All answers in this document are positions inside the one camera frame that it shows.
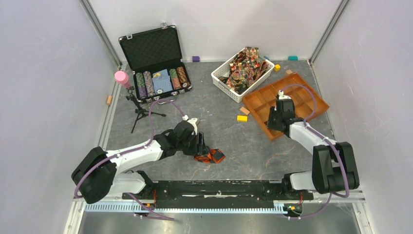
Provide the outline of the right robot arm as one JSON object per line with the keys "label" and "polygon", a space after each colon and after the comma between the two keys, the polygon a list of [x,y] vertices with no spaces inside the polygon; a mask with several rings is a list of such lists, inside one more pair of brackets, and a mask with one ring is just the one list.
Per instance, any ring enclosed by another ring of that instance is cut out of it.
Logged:
{"label": "right robot arm", "polygon": [[276,105],[270,109],[267,127],[282,132],[312,155],[310,171],[284,175],[281,186],[284,197],[294,199],[302,190],[347,197],[350,190],[359,187],[352,145],[332,140],[303,118],[296,117],[292,99],[276,100]]}

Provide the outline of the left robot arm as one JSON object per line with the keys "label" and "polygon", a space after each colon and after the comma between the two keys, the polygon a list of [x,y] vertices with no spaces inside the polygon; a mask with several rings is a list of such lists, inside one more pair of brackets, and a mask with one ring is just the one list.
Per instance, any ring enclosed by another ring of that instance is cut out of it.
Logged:
{"label": "left robot arm", "polygon": [[127,173],[128,170],[174,156],[177,152],[200,162],[212,162],[213,149],[205,144],[204,134],[197,130],[194,121],[182,120],[174,129],[124,149],[92,148],[72,172],[71,178],[76,185],[74,196],[85,199],[88,204],[118,193],[137,194],[145,199],[152,195],[153,185],[142,173]]}

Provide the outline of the wooden compartment tray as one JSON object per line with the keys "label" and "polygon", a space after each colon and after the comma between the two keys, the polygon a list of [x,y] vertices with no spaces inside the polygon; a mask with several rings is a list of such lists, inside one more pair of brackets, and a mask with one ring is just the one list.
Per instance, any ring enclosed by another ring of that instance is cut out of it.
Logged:
{"label": "wooden compartment tray", "polygon": [[243,97],[243,104],[251,112],[251,115],[257,121],[258,125],[270,141],[276,140],[283,136],[281,132],[270,130],[266,127],[270,107],[276,105],[276,95],[278,94],[278,91],[291,84],[300,84],[309,89],[306,91],[301,87],[294,86],[287,88],[284,91],[286,95],[292,98],[297,117],[309,117],[308,120],[312,120],[329,109],[329,105],[297,73],[292,73],[279,81],[273,82],[263,88],[251,92]]}

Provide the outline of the orange navy striped tie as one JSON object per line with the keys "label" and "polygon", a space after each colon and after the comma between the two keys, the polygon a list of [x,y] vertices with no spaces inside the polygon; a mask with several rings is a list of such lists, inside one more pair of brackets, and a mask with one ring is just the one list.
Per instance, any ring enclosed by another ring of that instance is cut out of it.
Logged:
{"label": "orange navy striped tie", "polygon": [[220,149],[210,149],[206,155],[198,155],[194,160],[202,163],[220,163],[225,159],[224,153]]}

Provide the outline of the white plastic basket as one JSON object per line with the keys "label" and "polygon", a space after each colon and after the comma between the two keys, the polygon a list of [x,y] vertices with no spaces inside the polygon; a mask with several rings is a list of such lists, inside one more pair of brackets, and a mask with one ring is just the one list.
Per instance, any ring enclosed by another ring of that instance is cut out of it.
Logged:
{"label": "white plastic basket", "polygon": [[211,73],[215,86],[239,103],[269,78],[275,65],[260,56],[258,47],[246,46]]}

